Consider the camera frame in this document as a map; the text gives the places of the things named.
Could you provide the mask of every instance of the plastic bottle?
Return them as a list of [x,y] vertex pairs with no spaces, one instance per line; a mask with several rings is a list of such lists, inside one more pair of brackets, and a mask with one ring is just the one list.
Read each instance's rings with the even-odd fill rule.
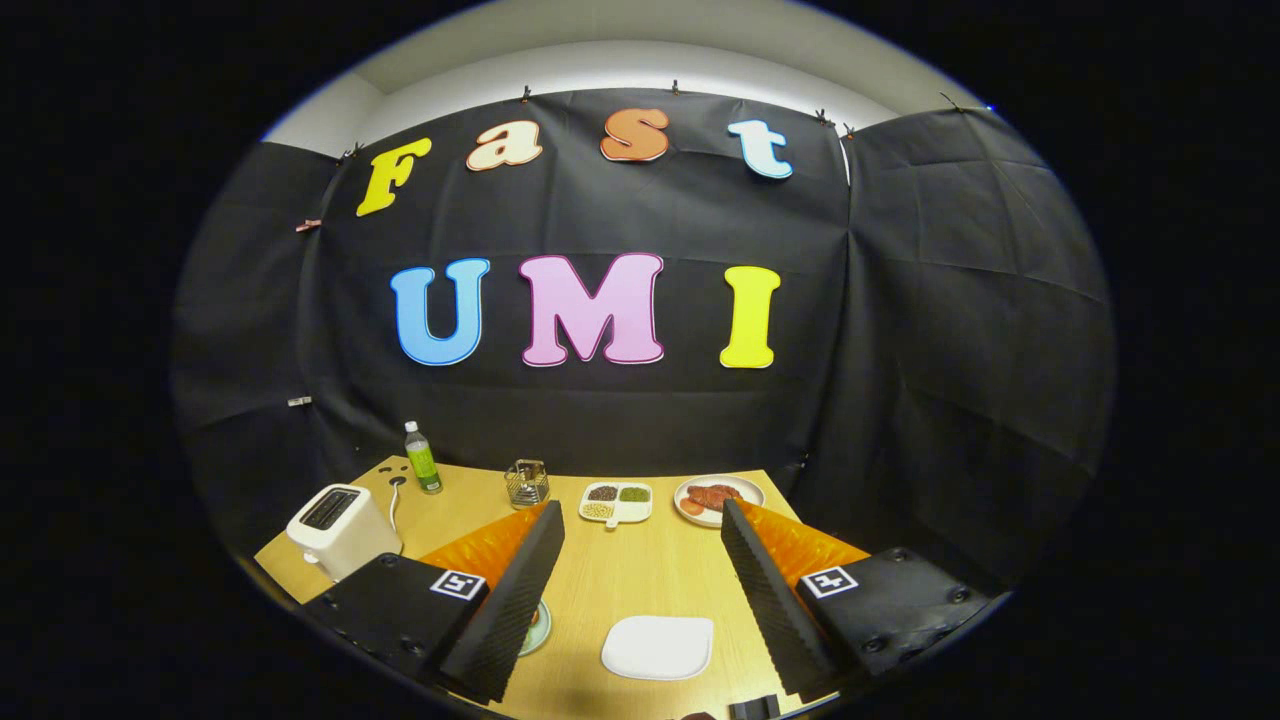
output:
[[440,492],[444,486],[440,483],[440,473],[435,469],[435,459],[431,457],[431,446],[426,445],[426,438],[417,432],[417,423],[413,420],[404,423],[404,432],[408,433],[404,438],[404,450],[408,452],[410,462],[413,464],[417,484],[428,495]]

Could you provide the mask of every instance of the letter m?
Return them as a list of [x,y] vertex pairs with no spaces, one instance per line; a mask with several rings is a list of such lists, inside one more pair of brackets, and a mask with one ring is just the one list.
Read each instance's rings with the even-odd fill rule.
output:
[[653,284],[662,258],[628,252],[614,258],[593,297],[567,258],[543,255],[520,265],[532,297],[532,341],[524,352],[535,368],[559,365],[568,351],[557,338],[557,324],[584,363],[595,356],[604,328],[612,323],[613,340],[604,348],[611,363],[639,365],[662,359],[653,323]]

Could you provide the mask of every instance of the orange letter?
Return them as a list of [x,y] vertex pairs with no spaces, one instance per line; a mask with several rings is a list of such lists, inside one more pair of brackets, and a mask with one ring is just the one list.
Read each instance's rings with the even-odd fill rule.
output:
[[604,132],[609,137],[600,141],[600,152],[609,160],[623,163],[657,160],[671,145],[667,135],[658,129],[667,127],[668,122],[667,113],[662,110],[618,110],[604,120]]
[[369,161],[374,167],[374,174],[369,178],[369,190],[365,191],[365,201],[356,208],[356,217],[362,218],[370,213],[390,208],[396,202],[390,184],[396,187],[404,184],[408,174],[413,172],[413,158],[421,158],[431,150],[431,138],[424,137],[416,142],[410,142],[388,150]]
[[541,154],[538,123],[516,120],[489,128],[476,138],[480,147],[467,155],[467,168],[490,170],[498,165],[524,165]]

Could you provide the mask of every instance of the white toaster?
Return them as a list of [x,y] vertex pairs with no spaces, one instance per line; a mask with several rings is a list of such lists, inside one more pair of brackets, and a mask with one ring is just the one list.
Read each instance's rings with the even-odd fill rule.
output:
[[332,484],[311,498],[285,528],[302,559],[339,582],[384,552],[398,553],[399,536],[378,510],[369,488]]

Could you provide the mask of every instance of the white plate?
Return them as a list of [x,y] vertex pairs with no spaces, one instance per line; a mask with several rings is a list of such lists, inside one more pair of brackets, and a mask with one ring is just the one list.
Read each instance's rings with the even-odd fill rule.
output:
[[609,628],[600,661],[637,680],[687,680],[712,662],[716,624],[708,618],[623,618]]
[[[616,487],[618,488],[618,495],[614,496],[614,500],[588,500],[586,496],[591,495],[591,491],[600,486]],[[618,500],[622,497],[622,491],[626,488],[644,488],[649,491],[649,502],[634,502],[634,501],[623,502],[622,500]],[[589,516],[586,512],[584,512],[582,509],[593,503],[609,506],[613,510],[613,515],[608,518]],[[644,520],[648,520],[649,515],[653,515],[653,488],[644,483],[623,483],[623,482],[591,483],[586,486],[586,489],[582,491],[582,500],[577,503],[577,514],[586,520],[604,523],[604,527],[609,529],[617,528],[618,523],[641,523]]]
[[529,632],[525,633],[525,644],[520,647],[518,657],[524,657],[541,647],[549,634],[552,634],[552,611],[547,610],[547,603],[539,600],[538,621],[530,625]]
[[698,525],[718,528],[724,521],[724,514],[710,507],[703,507],[700,515],[685,512],[685,509],[680,506],[680,501],[689,497],[689,486],[728,486],[742,493],[742,500],[764,507],[764,491],[746,478],[739,478],[737,475],[701,475],[691,478],[680,483],[680,487],[676,488],[676,512],[680,512],[686,520]]

